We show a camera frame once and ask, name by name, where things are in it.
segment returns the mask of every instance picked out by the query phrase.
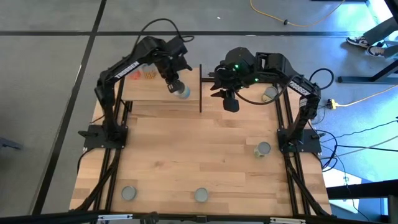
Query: floor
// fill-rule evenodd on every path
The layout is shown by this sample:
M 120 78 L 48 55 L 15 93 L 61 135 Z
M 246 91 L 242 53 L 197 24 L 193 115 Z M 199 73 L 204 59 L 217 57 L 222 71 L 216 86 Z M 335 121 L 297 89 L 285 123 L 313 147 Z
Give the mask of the floor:
M 253 0 L 253 3 L 258 9 L 276 16 L 284 18 L 289 15 L 289 21 L 298 24 L 317 20 L 338 4 L 309 0 L 294 3 L 291 0 Z M 91 31 L 100 4 L 101 0 L 0 2 L 0 136 L 24 145 L 20 151 L 9 148 L 0 150 L 0 217 L 25 215 L 32 208 L 83 54 L 87 52 L 89 36 L 74 35 L 68 31 Z M 337 77 L 370 76 L 392 60 L 367 56 L 364 50 L 345 43 L 345 37 L 374 27 L 377 19 L 374 16 L 365 3 L 347 2 L 321 24 L 302 28 L 284 26 L 255 13 L 249 1 L 113 0 L 106 4 L 98 30 L 140 31 L 149 21 L 167 17 L 184 31 L 267 31 L 263 36 L 256 37 L 196 36 L 193 42 L 187 44 L 187 61 L 192 67 L 202 64 L 203 74 L 207 74 L 228 50 L 242 46 L 253 53 L 280 52 L 290 60 L 296 71 L 307 78 L 321 67 L 332 69 Z M 172 29 L 165 22 L 148 28 L 151 31 Z M 34 31 L 65 32 L 26 35 L 5 31 L 32 31 L 30 34 L 35 34 Z M 135 38 L 131 35 L 95 38 L 43 212 L 67 210 L 76 178 L 76 163 L 83 145 L 83 138 L 77 131 L 86 129 L 90 122 L 95 105 L 93 88 L 96 79 L 100 71 L 128 54 Z M 319 73 L 314 79 L 322 86 L 330 78 L 326 73 Z M 345 104 L 388 87 L 334 82 L 322 91 L 322 103 L 333 98 Z M 397 102 L 398 88 L 357 105 L 326 110 L 325 119 L 315 127 L 336 136 L 371 128 L 394 120 Z M 322 118 L 323 111 L 319 114 L 315 123 Z M 369 146 L 391 138 L 396 128 L 394 123 L 374 131 L 339 138 L 338 142 Z M 395 140 L 381 147 L 396 149 L 397 144 Z M 326 142 L 325 146 L 333 147 L 333 142 Z M 338 149 L 339 154 L 348 151 L 351 149 Z M 323 155 L 329 154 L 324 149 Z M 369 181 L 398 178 L 398 174 L 392 172 L 398 169 L 398 154 L 393 152 L 365 150 L 342 156 L 341 159 L 347 172 Z M 341 164 L 337 164 L 336 168 L 342 170 Z M 364 204 L 359 203 L 360 210 L 364 209 Z M 360 215 L 351 218 L 363 219 Z

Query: wooden board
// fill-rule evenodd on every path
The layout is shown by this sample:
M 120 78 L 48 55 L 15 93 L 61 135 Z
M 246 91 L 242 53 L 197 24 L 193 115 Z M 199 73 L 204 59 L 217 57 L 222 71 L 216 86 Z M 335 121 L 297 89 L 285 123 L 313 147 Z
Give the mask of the wooden board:
M 277 150 L 275 104 L 256 106 L 239 101 L 240 111 L 230 113 L 223 110 L 221 98 L 210 97 L 210 86 L 212 83 L 203 83 L 202 114 L 193 101 L 134 102 L 112 211 L 292 215 L 285 165 Z M 241 94 L 259 101 L 267 86 L 254 85 Z M 291 94 L 290 102 L 296 113 L 298 95 Z M 272 149 L 257 159 L 253 149 L 261 141 L 267 141 Z M 319 162 L 311 154 L 301 155 L 308 189 L 330 212 Z M 102 157 L 101 149 L 82 160 L 70 208 L 79 206 L 95 186 Z M 121 198 L 127 185 L 138 191 L 133 201 Z M 210 193 L 206 203 L 194 200 L 194 191 L 200 187 Z M 296 196 L 302 211 L 298 189 Z
M 167 89 L 165 80 L 155 69 L 157 75 L 153 79 L 145 78 L 143 72 L 130 74 L 126 77 L 123 88 L 123 97 L 125 101 L 134 100 L 181 100 L 171 94 Z M 189 87 L 191 94 L 188 99 L 183 101 L 199 100 L 199 68 L 192 71 L 182 70 L 178 73 L 180 80 Z

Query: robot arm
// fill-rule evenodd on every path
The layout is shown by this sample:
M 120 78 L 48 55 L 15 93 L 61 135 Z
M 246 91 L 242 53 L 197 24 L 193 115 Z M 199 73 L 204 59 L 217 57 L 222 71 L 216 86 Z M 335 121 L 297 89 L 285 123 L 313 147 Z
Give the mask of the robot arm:
M 235 95 L 256 105 L 272 103 L 273 100 L 267 103 L 251 102 L 239 94 L 240 89 L 249 88 L 259 82 L 278 83 L 284 87 L 274 100 L 283 94 L 287 87 L 301 95 L 300 110 L 294 123 L 287 129 L 286 142 L 292 144 L 302 142 L 302 133 L 307 121 L 317 115 L 320 88 L 298 74 L 282 54 L 258 52 L 253 56 L 246 48 L 238 47 L 230 50 L 225 60 L 215 68 L 215 84 L 211 90 L 221 90 L 212 96 L 222 97 L 224 109 L 231 112 L 239 111 Z
M 79 133 L 86 138 L 85 147 L 121 148 L 126 141 L 127 129 L 117 124 L 113 106 L 115 104 L 114 84 L 137 69 L 140 65 L 154 63 L 167 84 L 169 92 L 179 94 L 187 88 L 178 78 L 178 71 L 192 70 L 184 55 L 187 49 L 181 37 L 176 36 L 165 42 L 155 37 L 145 37 L 137 45 L 132 54 L 123 57 L 118 63 L 99 75 L 95 94 L 103 109 L 102 126 L 90 125 L 88 131 Z

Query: shoe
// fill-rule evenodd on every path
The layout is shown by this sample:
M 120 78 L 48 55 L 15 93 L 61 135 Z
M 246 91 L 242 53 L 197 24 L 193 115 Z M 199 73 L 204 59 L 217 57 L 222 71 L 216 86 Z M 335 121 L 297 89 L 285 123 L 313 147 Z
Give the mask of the shoe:
M 370 45 L 368 44 L 367 40 L 365 40 L 365 37 L 347 37 L 346 41 L 349 44 L 355 45 L 355 46 L 360 46 L 363 48 L 368 48 Z
M 368 47 L 368 49 L 366 50 L 366 52 L 371 55 L 371 56 L 375 56 L 375 57 L 384 57 L 384 51 L 386 49 L 382 48 L 382 47 L 376 47 L 376 46 L 370 46 Z

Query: yellow cable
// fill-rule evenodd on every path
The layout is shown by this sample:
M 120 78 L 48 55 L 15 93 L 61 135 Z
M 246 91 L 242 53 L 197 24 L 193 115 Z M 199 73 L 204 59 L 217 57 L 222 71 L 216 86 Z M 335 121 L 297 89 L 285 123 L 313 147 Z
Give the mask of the yellow cable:
M 318 23 L 324 21 L 327 17 L 329 17 L 333 12 L 335 12 L 336 9 L 338 9 L 345 1 L 346 1 L 346 0 L 342 0 L 342 1 L 340 2 L 340 4 L 339 4 L 337 7 L 335 7 L 334 10 L 332 10 L 332 11 L 329 12 L 329 14 L 327 14 L 324 18 L 320 19 L 319 21 L 314 22 L 313 24 L 309 24 L 309 25 L 298 25 L 298 24 L 294 24 L 294 23 L 291 23 L 291 22 L 287 22 L 287 23 L 290 24 L 290 25 L 292 25 L 292 26 L 296 26 L 296 27 L 310 27 L 310 26 L 317 25 Z M 265 13 L 265 12 L 261 12 L 260 10 L 256 9 L 256 8 L 253 6 L 252 0 L 250 0 L 250 6 L 251 6 L 251 8 L 252 8 L 254 11 L 256 11 L 256 12 L 258 12 L 258 13 L 264 15 L 264 16 L 268 16 L 268 17 L 271 17 L 271 18 L 276 19 L 276 20 L 278 20 L 278 21 L 285 22 L 283 19 L 280 19 L 280 18 L 278 18 L 278 17 L 276 17 L 276 16 L 272 16 L 272 15 L 267 14 L 267 13 Z
M 336 106 L 342 106 L 342 107 L 351 106 L 351 105 L 354 105 L 354 104 L 356 104 L 356 103 L 359 103 L 359 102 L 362 102 L 362 101 L 364 101 L 364 100 L 367 100 L 367 99 L 369 99 L 370 97 L 374 97 L 374 96 L 377 96 L 378 94 L 385 93 L 385 92 L 387 92 L 387 91 L 389 91 L 389 90 L 391 90 L 391 89 L 393 89 L 393 88 L 395 88 L 395 87 L 397 87 L 397 86 L 398 86 L 398 85 L 394 85 L 394 86 L 392 86 L 392 87 L 390 87 L 390 88 L 388 88 L 388 89 L 386 89 L 386 90 L 380 91 L 380 92 L 375 93 L 375 94 L 373 94 L 373 95 L 371 95 L 371 96 L 365 97 L 365 98 L 363 98 L 363 99 L 361 99 L 361 100 L 354 101 L 354 102 L 349 103 L 349 104 L 347 104 L 347 105 L 340 105 L 340 104 L 336 103 Z

